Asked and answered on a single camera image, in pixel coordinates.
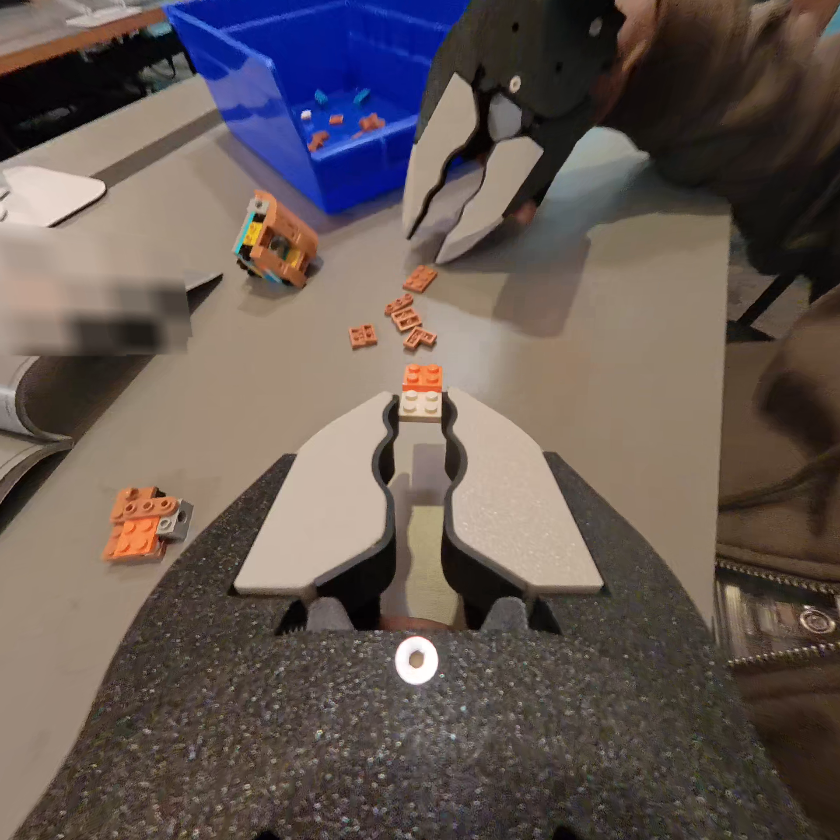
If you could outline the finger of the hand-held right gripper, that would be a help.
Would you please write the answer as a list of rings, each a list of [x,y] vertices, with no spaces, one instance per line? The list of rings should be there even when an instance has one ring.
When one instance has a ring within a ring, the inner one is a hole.
[[[522,135],[496,143],[486,160],[477,192],[465,202],[434,262],[446,265],[473,249],[500,226],[510,204],[543,156],[543,149]]]
[[[415,235],[454,163],[477,158],[480,112],[476,90],[452,74],[413,143],[402,198],[402,231]]]

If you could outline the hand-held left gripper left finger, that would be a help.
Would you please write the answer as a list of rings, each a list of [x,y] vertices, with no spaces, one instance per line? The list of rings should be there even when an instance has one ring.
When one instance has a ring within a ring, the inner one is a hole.
[[[378,601],[396,572],[398,400],[381,392],[300,447],[234,580],[239,595]]]

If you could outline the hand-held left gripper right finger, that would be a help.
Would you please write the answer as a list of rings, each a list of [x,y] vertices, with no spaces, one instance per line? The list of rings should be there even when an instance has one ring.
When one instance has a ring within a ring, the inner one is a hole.
[[[546,455],[510,419],[450,387],[444,395],[441,564],[465,604],[592,595],[604,580]]]

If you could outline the pile of brown bricks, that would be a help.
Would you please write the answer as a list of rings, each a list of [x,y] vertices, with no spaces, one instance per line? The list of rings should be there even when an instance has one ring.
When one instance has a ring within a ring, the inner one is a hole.
[[[313,131],[308,137],[307,148],[310,154],[322,150],[332,142],[350,142],[362,139],[364,136],[381,130],[386,126],[386,121],[376,112],[362,116],[354,125],[344,125],[342,114],[333,114],[329,117],[328,128]]]

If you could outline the white brick plate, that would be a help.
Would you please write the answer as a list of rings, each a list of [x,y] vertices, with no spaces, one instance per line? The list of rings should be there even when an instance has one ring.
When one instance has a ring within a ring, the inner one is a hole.
[[[400,394],[398,417],[401,423],[440,424],[443,405],[442,392],[403,391]]]

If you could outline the orange grey brick assembly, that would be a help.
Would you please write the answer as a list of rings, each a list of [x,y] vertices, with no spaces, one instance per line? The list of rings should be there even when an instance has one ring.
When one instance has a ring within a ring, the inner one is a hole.
[[[193,504],[157,486],[121,489],[110,513],[110,534],[101,553],[107,563],[160,561],[186,540]]]

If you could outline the blue plastic bin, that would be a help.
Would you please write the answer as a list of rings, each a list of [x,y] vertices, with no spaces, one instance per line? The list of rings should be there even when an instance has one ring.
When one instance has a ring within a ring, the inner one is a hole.
[[[402,190],[432,58],[464,1],[195,1],[165,12],[228,128],[326,214]],[[354,94],[371,90],[361,108]],[[329,105],[313,94],[321,89]],[[312,120],[300,112],[312,111]],[[310,154],[342,114],[383,129]]]

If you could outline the person's right forearm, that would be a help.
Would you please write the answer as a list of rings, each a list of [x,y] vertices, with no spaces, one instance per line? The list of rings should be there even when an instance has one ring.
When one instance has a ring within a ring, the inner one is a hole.
[[[838,2],[624,2],[602,126],[724,198],[751,265],[838,284]]]

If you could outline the grey desk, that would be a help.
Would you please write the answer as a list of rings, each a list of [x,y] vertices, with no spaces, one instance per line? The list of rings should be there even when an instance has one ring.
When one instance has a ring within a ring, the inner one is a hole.
[[[407,354],[385,304],[428,240],[404,239],[400,193],[319,211],[223,126],[192,79],[21,160],[95,175],[107,194],[57,228],[73,256],[222,274],[185,353],[153,358],[2,531],[2,838],[70,752],[126,633],[186,553],[235,555],[254,524],[217,519],[278,459],[378,392]],[[249,276],[233,248],[256,190],[318,235],[302,289]],[[534,225],[442,268],[418,308],[420,361],[560,454],[629,520],[711,615],[728,213],[668,188],[597,130]],[[352,350],[349,328],[378,344]],[[126,487],[193,504],[160,561],[107,563]]]

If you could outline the long office desk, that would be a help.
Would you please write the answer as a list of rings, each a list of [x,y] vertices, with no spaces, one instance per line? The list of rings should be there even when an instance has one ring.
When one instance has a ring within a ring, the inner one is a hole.
[[[161,1],[1,2],[1,75],[167,20]]]

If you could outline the brown yellow brick assembly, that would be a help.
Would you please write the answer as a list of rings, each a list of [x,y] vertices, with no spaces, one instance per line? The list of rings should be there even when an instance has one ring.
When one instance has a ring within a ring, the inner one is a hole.
[[[256,190],[234,243],[240,269],[249,276],[302,289],[319,250],[319,237],[273,195]]]

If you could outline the grey instruction booklet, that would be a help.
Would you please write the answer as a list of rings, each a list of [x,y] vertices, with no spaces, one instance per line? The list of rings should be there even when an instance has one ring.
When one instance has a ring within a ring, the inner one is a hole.
[[[151,359],[2,357],[2,531]]]

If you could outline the person's brown jacket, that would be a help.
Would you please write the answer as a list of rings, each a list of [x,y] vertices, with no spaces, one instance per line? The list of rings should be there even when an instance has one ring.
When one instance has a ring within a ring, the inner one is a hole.
[[[839,292],[727,350],[715,634],[819,838],[839,831]]]

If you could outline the white tablet stand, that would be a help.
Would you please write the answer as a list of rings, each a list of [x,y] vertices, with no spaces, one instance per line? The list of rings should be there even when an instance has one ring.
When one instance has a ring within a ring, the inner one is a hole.
[[[107,192],[98,178],[35,165],[2,169],[1,223],[52,228],[100,201]]]

